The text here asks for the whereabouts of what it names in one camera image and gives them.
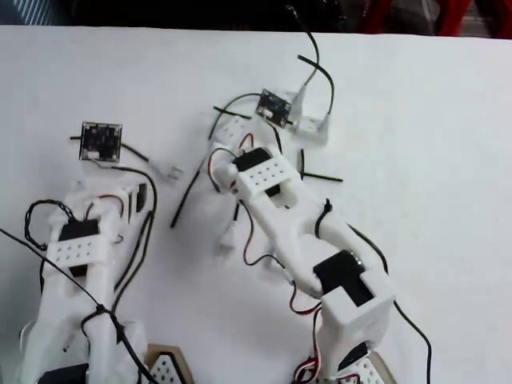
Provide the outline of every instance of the circuit board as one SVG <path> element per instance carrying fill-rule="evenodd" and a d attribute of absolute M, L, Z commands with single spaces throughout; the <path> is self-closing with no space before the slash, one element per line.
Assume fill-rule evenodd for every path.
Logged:
<path fill-rule="evenodd" d="M 83 122 L 80 138 L 80 160 L 119 162 L 121 124 Z"/>
<path fill-rule="evenodd" d="M 284 128 L 288 122 L 290 111 L 291 104 L 285 99 L 280 98 L 268 90 L 262 91 L 262 96 L 256 107 L 256 114 L 259 114 L 268 122 Z"/>

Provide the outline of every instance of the electronic component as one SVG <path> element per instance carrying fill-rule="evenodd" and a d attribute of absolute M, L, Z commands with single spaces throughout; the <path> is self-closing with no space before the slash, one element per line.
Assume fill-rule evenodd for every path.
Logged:
<path fill-rule="evenodd" d="M 265 149 L 259 147 L 238 156 L 233 160 L 233 164 L 237 166 L 238 172 L 243 172 L 262 162 L 266 162 L 270 158 L 272 156 Z"/>
<path fill-rule="evenodd" d="M 272 155 L 267 152 L 264 148 L 256 148 L 250 152 L 245 152 L 241 156 L 238 156 L 235 160 L 233 160 L 233 164 L 236 165 L 238 172 L 243 172 L 245 170 L 249 170 L 267 160 L 270 160 Z M 265 190 L 266 194 L 269 198 L 279 194 L 281 192 L 281 188 L 279 184 L 271 186 L 270 188 Z"/>
<path fill-rule="evenodd" d="M 365 342 L 362 342 L 358 346 L 354 347 L 351 352 L 339 363 L 338 370 L 343 370 L 348 366 L 354 364 L 361 358 L 368 355 L 368 346 Z"/>
<path fill-rule="evenodd" d="M 361 261 L 348 250 L 338 252 L 313 268 L 322 284 L 323 294 L 342 286 L 356 306 L 374 298 L 359 277 L 364 271 Z"/>
<path fill-rule="evenodd" d="M 89 364 L 67 366 L 46 372 L 38 380 L 38 384 L 86 384 Z"/>
<path fill-rule="evenodd" d="M 135 203 L 135 211 L 139 213 L 142 208 L 144 208 L 144 205 L 146 204 L 147 200 L 147 184 L 142 183 L 138 185 L 138 192 L 137 192 L 137 201 Z"/>
<path fill-rule="evenodd" d="M 62 227 L 58 240 L 64 242 L 65 240 L 84 238 L 95 234 L 99 234 L 98 220 L 72 221 Z"/>
<path fill-rule="evenodd" d="M 262 91 L 262 96 L 256 107 L 256 114 L 259 114 L 268 122 L 284 128 L 288 122 L 290 111 L 291 104 L 285 99 L 280 98 L 268 90 Z"/>
<path fill-rule="evenodd" d="M 119 162 L 121 124 L 83 122 L 80 137 L 80 160 Z"/>

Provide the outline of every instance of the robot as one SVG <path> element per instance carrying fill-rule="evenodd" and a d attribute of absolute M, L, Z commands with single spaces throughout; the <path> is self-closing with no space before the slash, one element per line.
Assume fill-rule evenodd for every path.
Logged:
<path fill-rule="evenodd" d="M 26 237 L 46 257 L 38 317 L 20 335 L 27 334 L 17 383 L 155 383 L 156 374 L 144 364 L 151 360 L 155 372 L 163 364 L 166 376 L 186 382 L 180 377 L 188 374 L 186 364 L 177 372 L 179 351 L 148 351 L 142 324 L 120 322 L 115 315 L 146 256 L 158 196 L 148 174 L 117 166 L 121 132 L 120 125 L 84 122 L 85 180 L 63 202 L 39 201 L 27 212 Z M 58 206 L 47 245 L 30 236 L 30 217 L 41 203 Z"/>

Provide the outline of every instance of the red wire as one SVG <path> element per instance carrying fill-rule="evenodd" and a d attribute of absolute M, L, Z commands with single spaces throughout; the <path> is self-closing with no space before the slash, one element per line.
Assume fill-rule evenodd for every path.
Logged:
<path fill-rule="evenodd" d="M 318 355 L 316 328 L 317 328 L 317 317 L 318 317 L 318 314 L 320 313 L 321 309 L 322 309 L 321 307 L 317 308 L 316 311 L 314 312 L 314 316 L 313 316 L 313 352 L 314 352 L 314 356 L 312 358 L 304 361 L 303 363 L 301 363 L 295 370 L 295 377 L 297 377 L 297 374 L 301 370 L 304 369 L 303 367 L 310 364 L 311 360 L 314 360 L 315 368 L 314 368 L 313 377 L 311 379 L 309 379 L 308 381 L 304 382 L 305 384 L 309 384 L 309 383 L 313 382 L 313 380 L 318 376 L 318 372 L 320 371 L 320 356 Z"/>
<path fill-rule="evenodd" d="M 320 302 L 318 302 L 315 306 L 312 306 L 308 310 L 296 310 L 294 308 L 295 295 L 297 294 L 297 284 L 295 282 L 293 282 L 293 284 L 294 284 L 294 292 L 292 293 L 291 298 L 290 298 L 290 309 L 294 313 L 300 314 L 301 316 L 307 316 L 308 314 L 312 314 L 313 312 L 315 312 L 320 307 L 320 305 L 321 305 Z"/>
<path fill-rule="evenodd" d="M 100 196 L 97 196 L 96 198 L 100 198 L 100 199 L 101 198 L 115 198 L 115 199 L 117 199 L 121 203 L 121 212 L 119 212 L 119 216 L 122 217 L 124 215 L 124 213 L 125 213 L 125 203 L 122 200 L 122 198 L 120 198 L 116 194 L 102 194 Z M 89 213 L 90 213 L 90 210 L 92 209 L 93 205 L 94 205 L 94 203 L 90 202 L 89 206 L 87 207 L 85 220 L 87 220 L 89 218 Z"/>
<path fill-rule="evenodd" d="M 338 379 L 338 384 L 342 384 L 342 382 L 345 382 L 346 380 L 351 380 L 352 378 L 356 378 L 356 384 L 361 384 L 361 376 L 359 374 L 348 374 L 347 376 L 343 376 L 342 378 Z"/>
<path fill-rule="evenodd" d="M 246 142 L 247 138 L 250 138 L 250 146 L 251 148 L 254 148 L 254 136 L 251 132 L 249 132 L 248 134 L 246 134 L 242 141 L 240 142 L 240 145 L 238 146 L 238 148 L 242 148 L 242 146 L 244 145 L 244 143 Z"/>

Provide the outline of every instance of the red object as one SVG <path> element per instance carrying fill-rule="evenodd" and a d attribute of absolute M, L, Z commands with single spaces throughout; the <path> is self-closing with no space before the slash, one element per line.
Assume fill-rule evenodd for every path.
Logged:
<path fill-rule="evenodd" d="M 498 28 L 495 37 L 512 38 L 512 0 L 493 0 L 498 15 Z"/>
<path fill-rule="evenodd" d="M 437 0 L 441 10 L 437 24 L 438 36 L 459 36 L 470 0 Z"/>
<path fill-rule="evenodd" d="M 391 9 L 391 0 L 366 0 L 359 32 L 378 34 L 382 30 L 384 19 Z"/>

